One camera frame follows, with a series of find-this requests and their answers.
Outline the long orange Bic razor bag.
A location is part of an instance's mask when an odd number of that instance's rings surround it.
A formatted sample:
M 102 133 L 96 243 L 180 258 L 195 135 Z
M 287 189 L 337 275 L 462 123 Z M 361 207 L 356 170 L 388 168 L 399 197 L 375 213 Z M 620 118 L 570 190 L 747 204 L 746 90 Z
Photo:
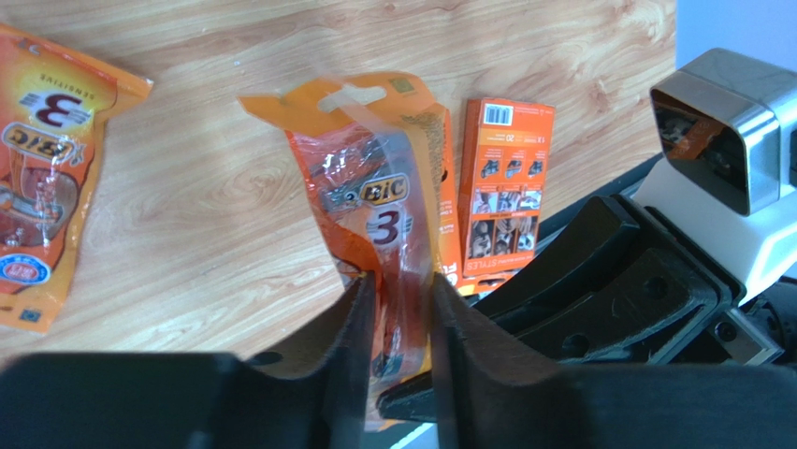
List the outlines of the long orange Bic razor bag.
M 430 365 L 447 110 L 406 72 L 325 75 L 239 103 L 284 132 L 342 280 L 375 276 L 365 428 L 386 429 L 392 420 L 379 413 L 378 397 Z

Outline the orange Gillette Fusion5 razor box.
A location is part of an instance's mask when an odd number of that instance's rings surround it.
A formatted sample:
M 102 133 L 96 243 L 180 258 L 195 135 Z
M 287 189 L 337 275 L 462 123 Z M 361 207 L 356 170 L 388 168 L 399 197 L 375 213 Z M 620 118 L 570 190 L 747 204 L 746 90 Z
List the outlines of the orange Gillette Fusion5 razor box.
M 454 157 L 454 140 L 451 114 L 446 110 L 442 115 L 442 148 L 440 175 L 440 235 L 438 237 L 442 276 L 463 297 L 486 292 L 486 286 L 479 286 L 478 278 L 468 278 L 463 272 L 463 251 L 460 242 L 457 216 L 457 189 Z

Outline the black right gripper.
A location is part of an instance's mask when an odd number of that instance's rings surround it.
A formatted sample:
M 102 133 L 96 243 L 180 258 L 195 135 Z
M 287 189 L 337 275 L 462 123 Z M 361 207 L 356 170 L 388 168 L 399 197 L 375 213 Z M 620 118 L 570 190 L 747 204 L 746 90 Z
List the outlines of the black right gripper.
M 743 337 L 732 324 L 745 311 L 741 291 L 656 210 L 597 196 L 501 288 L 474 305 L 462 298 L 559 364 L 784 367 L 731 359 Z M 431 372 L 382 393 L 379 410 L 437 423 Z

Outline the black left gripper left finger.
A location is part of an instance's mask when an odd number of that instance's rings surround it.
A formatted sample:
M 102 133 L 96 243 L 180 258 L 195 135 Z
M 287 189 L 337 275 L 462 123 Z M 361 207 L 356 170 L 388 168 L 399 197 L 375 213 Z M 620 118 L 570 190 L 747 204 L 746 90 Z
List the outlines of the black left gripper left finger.
M 34 353 L 1 373 L 5 448 L 356 448 L 376 281 L 256 357 Z

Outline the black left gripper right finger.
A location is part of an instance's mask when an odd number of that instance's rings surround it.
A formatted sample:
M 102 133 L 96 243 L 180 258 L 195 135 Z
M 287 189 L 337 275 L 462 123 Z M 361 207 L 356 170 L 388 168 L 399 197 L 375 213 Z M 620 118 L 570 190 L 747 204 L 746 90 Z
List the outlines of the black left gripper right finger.
M 792 448 L 796 372 L 779 366 L 566 365 L 432 284 L 442 448 Z

